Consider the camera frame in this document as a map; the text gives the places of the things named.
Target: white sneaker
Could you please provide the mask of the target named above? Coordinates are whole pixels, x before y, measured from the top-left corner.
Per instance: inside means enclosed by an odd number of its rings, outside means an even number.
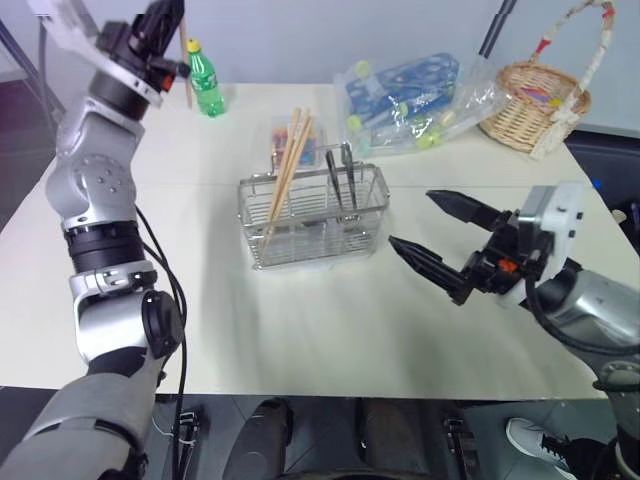
[[[544,428],[524,418],[511,418],[507,422],[507,438],[518,451],[553,465],[569,480],[576,480],[562,455],[563,441]]]

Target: basket handle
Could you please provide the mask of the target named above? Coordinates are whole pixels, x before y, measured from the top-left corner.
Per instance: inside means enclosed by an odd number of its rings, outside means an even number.
[[[551,44],[552,38],[556,35],[556,33],[558,33],[558,30],[560,30],[560,27],[562,27],[569,18],[580,13],[582,10],[585,9],[585,7],[590,7],[590,6],[593,6],[593,7],[601,6],[604,9],[604,13],[602,14],[603,21],[602,21],[602,34],[600,35],[600,43],[598,45],[598,49],[596,50],[595,55],[593,56],[593,59],[591,60],[591,63],[589,64],[586,71],[584,72],[584,75],[580,79],[580,82],[578,82],[578,85],[576,85],[576,87],[571,91],[571,93],[569,93],[564,103],[560,107],[559,110],[562,110],[564,112],[570,111],[575,106],[582,92],[584,92],[587,89],[587,87],[589,86],[589,83],[591,82],[591,79],[593,78],[593,74],[596,73],[596,70],[598,70],[598,67],[600,67],[602,58],[604,57],[604,54],[607,52],[607,48],[609,48],[609,44],[611,43],[611,31],[613,30],[613,23],[616,15],[616,10],[613,6],[613,1],[612,0],[585,0],[584,2],[582,2],[582,4],[570,9],[560,20],[558,20],[558,22],[553,27],[551,27],[542,36],[540,43],[538,43],[538,47],[536,48],[535,52],[533,52],[533,55],[531,55],[531,58],[529,59],[530,62],[536,63],[538,61],[538,57],[540,56],[540,53],[542,53],[542,51],[549,44]]]

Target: person's leg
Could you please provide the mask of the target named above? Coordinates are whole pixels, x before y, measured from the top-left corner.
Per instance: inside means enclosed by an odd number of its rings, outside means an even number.
[[[563,440],[524,418],[510,419],[506,433],[516,449],[553,465],[565,478],[601,480],[616,471],[615,451],[604,443],[589,438]]]
[[[613,448],[590,438],[577,438],[569,442],[564,451],[569,470],[578,480],[608,478],[616,472],[616,456]]]

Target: white table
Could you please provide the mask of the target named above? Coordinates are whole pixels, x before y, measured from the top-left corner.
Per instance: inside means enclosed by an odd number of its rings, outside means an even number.
[[[296,105],[311,107],[337,140],[330,87],[237,85],[229,112],[216,119],[189,111],[183,97],[175,88],[148,113],[134,176],[138,203],[188,297],[187,392],[599,396],[593,374],[526,311],[479,293],[456,307],[384,242],[393,233],[460,268],[488,234],[444,214],[425,197],[427,187],[517,208],[534,184],[588,182],[564,147],[534,162],[474,130],[420,155],[379,159],[391,207],[372,257],[326,271],[258,272],[236,218],[236,185],[268,168],[271,117]],[[639,288],[638,257],[593,190],[584,211],[572,258]],[[71,262],[43,181],[0,233],[0,265],[0,384],[59,388],[82,375],[66,282]],[[168,373],[161,391],[176,388],[175,359]]]

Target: bottle cap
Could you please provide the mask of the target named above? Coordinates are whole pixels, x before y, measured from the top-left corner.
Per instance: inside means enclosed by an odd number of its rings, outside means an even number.
[[[200,42],[195,38],[190,38],[187,42],[187,52],[196,53],[200,51]]]

